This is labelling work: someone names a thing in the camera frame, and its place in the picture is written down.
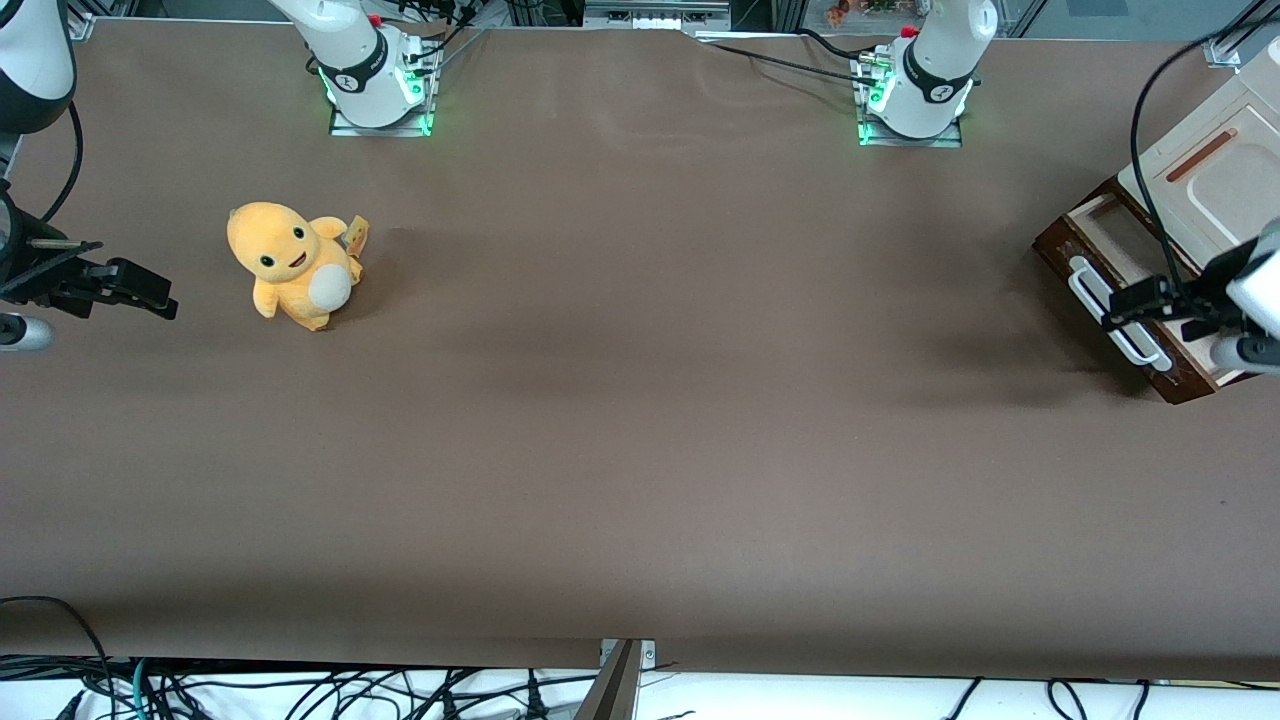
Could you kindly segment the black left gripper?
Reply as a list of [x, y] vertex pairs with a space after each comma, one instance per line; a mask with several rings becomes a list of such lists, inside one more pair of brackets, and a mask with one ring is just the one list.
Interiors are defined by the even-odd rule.
[[1175, 261], [1169, 278], [1144, 278], [1125, 288], [1125, 297], [1110, 296], [1103, 327], [1125, 327], [1133, 323], [1160, 320], [1161, 307], [1172, 304], [1172, 282], [1180, 287], [1175, 318], [1185, 319], [1179, 333], [1183, 341], [1198, 341], [1213, 334], [1249, 336], [1248, 320], [1228, 284], [1239, 277], [1251, 260], [1251, 250], [1229, 250], [1210, 260], [1196, 278], [1184, 279], [1181, 265]]

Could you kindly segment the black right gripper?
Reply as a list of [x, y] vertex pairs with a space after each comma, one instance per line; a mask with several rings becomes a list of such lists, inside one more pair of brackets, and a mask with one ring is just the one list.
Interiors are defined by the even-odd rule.
[[3, 301], [33, 304], [81, 319], [88, 319], [96, 304], [124, 304], [172, 322], [179, 304], [170, 290], [165, 277], [124, 258], [113, 258], [106, 264], [61, 263], [19, 272], [3, 282]]

